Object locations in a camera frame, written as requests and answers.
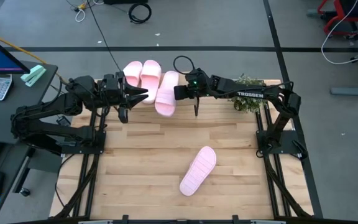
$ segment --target pink slide sandal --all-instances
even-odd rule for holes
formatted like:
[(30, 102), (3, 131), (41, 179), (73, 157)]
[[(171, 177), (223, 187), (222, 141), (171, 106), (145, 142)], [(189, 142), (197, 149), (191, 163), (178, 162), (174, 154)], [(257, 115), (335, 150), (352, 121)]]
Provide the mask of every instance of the pink slide sandal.
[(140, 72), (142, 71), (142, 62), (131, 62), (122, 71), (127, 78), (128, 84), (137, 87), (139, 84)]
[(158, 86), (161, 78), (161, 67), (154, 60), (147, 60), (143, 64), (143, 69), (140, 74), (142, 80), (142, 88), (148, 90), (147, 94), (149, 97), (143, 100), (143, 103), (154, 103), (155, 96), (157, 94)]
[(180, 192), (193, 195), (216, 165), (216, 154), (209, 146), (203, 147), (191, 163), (186, 176), (180, 183)]
[(155, 110), (162, 116), (171, 117), (175, 112), (177, 101), (173, 87), (179, 83), (179, 74), (177, 72), (166, 72), (160, 88), (155, 97)]

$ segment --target wooden tabletop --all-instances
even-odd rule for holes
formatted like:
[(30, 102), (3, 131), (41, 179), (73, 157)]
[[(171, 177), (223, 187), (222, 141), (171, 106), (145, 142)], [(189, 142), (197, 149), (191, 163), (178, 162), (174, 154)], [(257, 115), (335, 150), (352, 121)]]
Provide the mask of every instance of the wooden tabletop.
[[(268, 85), (280, 80), (265, 80)], [(180, 85), (185, 85), (181, 76)], [(175, 114), (164, 118), (154, 105), (140, 103), (122, 124), (112, 110), (106, 119), (107, 139), (101, 155), (94, 192), (92, 219), (215, 219), (273, 218), (263, 159), (255, 156), (255, 114), (233, 108), (233, 103), (214, 98), (200, 99), (195, 117), (193, 100), (177, 102)], [(273, 122), (278, 112), (270, 105)], [(72, 126), (89, 124), (91, 112), (73, 118)], [(267, 128), (262, 110), (264, 128)], [(179, 183), (190, 162), (203, 146), (217, 155), (216, 167), (191, 197), (182, 195)], [(73, 156), (60, 172), (58, 192), (67, 203), (77, 188), (82, 155)], [(281, 155), (288, 190), (312, 214), (301, 163)], [(81, 213), (85, 209), (87, 190)], [(283, 214), (281, 196), (276, 194)], [(62, 209), (55, 195), (50, 215)]]

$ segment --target green plant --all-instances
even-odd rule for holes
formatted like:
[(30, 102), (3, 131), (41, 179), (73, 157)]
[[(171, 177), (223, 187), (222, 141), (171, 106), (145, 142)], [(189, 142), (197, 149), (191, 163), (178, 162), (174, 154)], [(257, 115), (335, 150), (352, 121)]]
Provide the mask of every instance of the green plant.
[[(236, 83), (241, 84), (248, 84), (248, 85), (262, 85), (264, 82), (263, 80), (256, 80), (251, 79), (244, 74), (242, 74), (238, 80), (236, 80)], [(246, 113), (248, 112), (256, 112), (262, 103), (265, 103), (265, 100), (262, 99), (256, 99), (256, 98), (249, 98), (244, 96), (235, 96), (231, 98), (229, 101), (234, 103), (234, 109), (238, 111), (244, 111)]]

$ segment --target white cable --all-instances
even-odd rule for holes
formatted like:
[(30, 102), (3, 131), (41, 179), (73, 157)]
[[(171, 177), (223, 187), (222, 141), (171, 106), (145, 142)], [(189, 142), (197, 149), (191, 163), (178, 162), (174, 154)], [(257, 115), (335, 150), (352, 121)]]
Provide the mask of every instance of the white cable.
[[(78, 15), (80, 15), (81, 12), (84, 14), (84, 17), (82, 17), (82, 19), (78, 20)], [(86, 16), (85, 11), (82, 9), (78, 9), (77, 15), (75, 16), (75, 21), (82, 22), (85, 19), (85, 16)]]
[(358, 61), (358, 58), (356, 58), (356, 59), (350, 60), (350, 61), (348, 61), (348, 62), (332, 62), (332, 61), (330, 61), (330, 60), (327, 58), (327, 56), (324, 54), (324, 50), (323, 50), (324, 45), (326, 44), (326, 42), (327, 42), (329, 36), (331, 36), (331, 34), (332, 34), (333, 31), (335, 30), (335, 28), (336, 28), (343, 20), (345, 20), (345, 19), (350, 15), (350, 13), (351, 13), (351, 12), (353, 11), (353, 9), (355, 8), (357, 2), (358, 2), (358, 0), (356, 0), (356, 2), (354, 3), (352, 9), (349, 11), (349, 13), (347, 13), (347, 15), (346, 15), (341, 21), (339, 21), (339, 22), (334, 26), (333, 29), (331, 29), (330, 33), (329, 33), (329, 34), (327, 35), (327, 37), (326, 37), (326, 40), (324, 41), (323, 45), (321, 46), (321, 53), (323, 53), (323, 56), (324, 56), (324, 58), (327, 60), (327, 62), (329, 62), (329, 63), (331, 63), (331, 64), (334, 64), (334, 65), (344, 65), (344, 64), (347, 64), (347, 63), (352, 63), (352, 62)]
[(104, 2), (102, 2), (102, 3), (97, 3), (96, 0), (93, 0), (93, 3), (99, 4), (99, 5), (104, 4)]

